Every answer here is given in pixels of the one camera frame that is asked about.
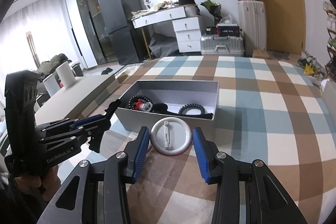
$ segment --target metal screw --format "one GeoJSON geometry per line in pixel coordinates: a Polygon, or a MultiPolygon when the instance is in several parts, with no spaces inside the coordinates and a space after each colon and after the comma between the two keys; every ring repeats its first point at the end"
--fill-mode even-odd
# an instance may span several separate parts
{"type": "Polygon", "coordinates": [[[80,167],[85,167],[85,166],[87,166],[89,164],[89,162],[87,161],[87,160],[81,160],[80,162],[79,162],[79,166],[80,167]]]}
{"type": "Polygon", "coordinates": [[[122,158],[124,158],[125,156],[126,156],[126,153],[125,153],[125,152],[118,152],[118,153],[116,154],[116,157],[119,158],[119,159],[122,159],[122,158]]]}
{"type": "Polygon", "coordinates": [[[257,166],[257,167],[263,167],[264,166],[264,163],[261,161],[261,160],[256,160],[254,162],[254,165],[257,166]]]}
{"type": "Polygon", "coordinates": [[[226,154],[225,154],[224,152],[218,152],[218,153],[216,154],[216,156],[217,156],[217,158],[219,158],[219,159],[225,159],[226,154]]]}

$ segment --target checkered tablecloth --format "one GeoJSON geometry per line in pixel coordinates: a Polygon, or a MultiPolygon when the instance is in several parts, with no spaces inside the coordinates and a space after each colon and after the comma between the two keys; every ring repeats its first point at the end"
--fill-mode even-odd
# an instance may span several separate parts
{"type": "MultiPolygon", "coordinates": [[[[236,57],[166,57],[127,69],[120,88],[92,115],[104,113],[139,79],[219,81],[213,141],[236,160],[263,160],[283,184],[308,223],[322,223],[336,204],[336,131],[333,120],[303,72],[289,63],[236,57]]],[[[124,149],[137,133],[116,115],[100,155],[82,152],[60,166],[62,180],[86,158],[104,160],[124,149]]],[[[201,178],[193,147],[177,157],[153,149],[142,177],[128,187],[132,223],[210,223],[216,185],[201,178]]],[[[245,222],[241,187],[241,221],[245,222]]]]}

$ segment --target finger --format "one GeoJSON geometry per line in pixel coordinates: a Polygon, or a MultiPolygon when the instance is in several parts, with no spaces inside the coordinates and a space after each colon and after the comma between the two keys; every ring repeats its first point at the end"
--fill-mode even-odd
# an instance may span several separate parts
{"type": "Polygon", "coordinates": [[[38,176],[33,177],[27,174],[23,174],[21,176],[21,181],[29,187],[39,188],[41,186],[41,178],[38,176]]]}
{"type": "Polygon", "coordinates": [[[52,167],[49,172],[42,178],[42,186],[45,189],[50,188],[57,179],[58,165],[52,167]]]}
{"type": "Polygon", "coordinates": [[[17,187],[19,188],[20,192],[23,193],[23,194],[30,194],[31,191],[30,191],[30,187],[27,186],[23,181],[22,181],[22,177],[17,177],[17,178],[14,178],[15,181],[16,181],[16,184],[17,184],[17,187]]]}
{"type": "Polygon", "coordinates": [[[61,186],[61,180],[59,177],[56,178],[56,181],[54,184],[52,184],[44,193],[43,193],[43,199],[45,201],[50,201],[54,194],[57,192],[59,187],[61,186]]]}

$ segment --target blue rubber grip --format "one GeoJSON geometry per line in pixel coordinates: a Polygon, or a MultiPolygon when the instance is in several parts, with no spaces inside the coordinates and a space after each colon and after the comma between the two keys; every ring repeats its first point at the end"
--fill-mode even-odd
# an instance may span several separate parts
{"type": "Polygon", "coordinates": [[[73,126],[71,127],[71,130],[75,130],[77,127],[82,126],[83,124],[89,123],[89,122],[94,122],[96,120],[100,120],[104,118],[104,115],[98,114],[98,115],[94,115],[92,117],[88,117],[85,119],[81,119],[79,121],[76,121],[73,126]]]}
{"type": "Polygon", "coordinates": [[[198,167],[201,172],[201,176],[206,183],[209,183],[210,181],[209,162],[205,155],[205,151],[203,149],[203,145],[196,128],[193,130],[193,145],[196,153],[198,167]]]}
{"type": "Polygon", "coordinates": [[[136,152],[135,159],[134,159],[134,171],[133,171],[132,178],[135,181],[137,181],[138,178],[141,177],[142,168],[145,165],[145,159],[146,159],[146,154],[147,154],[148,145],[149,145],[149,137],[150,137],[150,132],[149,132],[149,129],[147,128],[142,137],[142,141],[139,145],[139,149],[136,152]]]}

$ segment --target desk leg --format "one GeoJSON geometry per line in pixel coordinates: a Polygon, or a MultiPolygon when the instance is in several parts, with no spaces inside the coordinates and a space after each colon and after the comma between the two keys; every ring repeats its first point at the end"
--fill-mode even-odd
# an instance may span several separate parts
{"type": "Polygon", "coordinates": [[[149,52],[149,48],[148,48],[145,32],[143,31],[143,27],[141,27],[141,32],[142,32],[143,40],[145,41],[145,45],[146,45],[146,49],[147,49],[147,52],[148,52],[148,55],[149,55],[149,59],[152,60],[151,53],[149,52]]]}

